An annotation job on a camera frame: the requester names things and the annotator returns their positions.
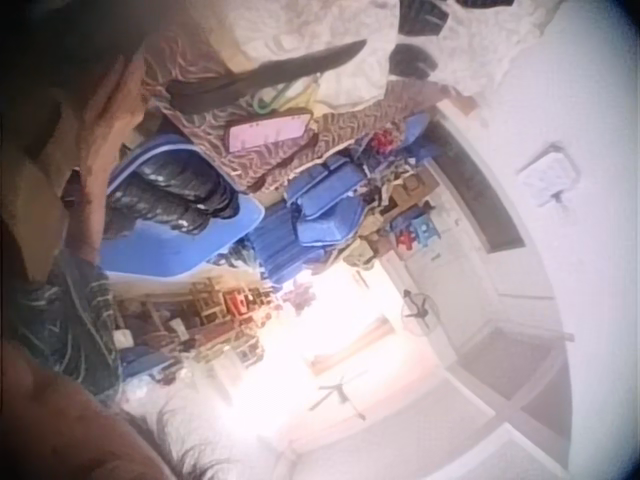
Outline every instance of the person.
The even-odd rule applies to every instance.
[[[82,199],[48,281],[3,278],[0,438],[15,478],[210,478],[185,456],[171,458],[166,432],[154,436],[113,407],[121,368],[97,263],[109,176],[144,113],[143,75],[142,54],[119,58],[87,103],[77,138]]]

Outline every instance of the hair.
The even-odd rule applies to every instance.
[[[170,412],[166,409],[161,409],[154,429],[146,418],[122,411],[125,421],[160,457],[177,479],[222,480],[219,468],[222,465],[229,465],[229,460],[203,461],[203,445],[196,445],[176,454],[169,438],[169,414]]]

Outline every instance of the white wall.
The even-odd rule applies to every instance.
[[[543,39],[487,96],[451,119],[535,242],[558,302],[573,388],[569,469],[609,478],[637,432],[637,44],[605,2],[567,1]],[[566,210],[536,208],[517,171],[559,142],[581,171]]]
[[[355,435],[302,455],[293,480],[414,480],[440,468],[490,415],[448,380]]]

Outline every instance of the finger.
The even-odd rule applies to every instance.
[[[132,110],[141,104],[144,55],[138,52],[120,78],[113,95],[105,106],[105,117],[120,113],[136,113]]]
[[[84,109],[85,121],[91,122],[104,110],[105,105],[109,101],[109,97],[113,94],[114,89],[118,85],[124,70],[124,58],[117,58],[116,63],[111,67],[109,72],[101,80],[100,85],[94,95],[91,97]]]

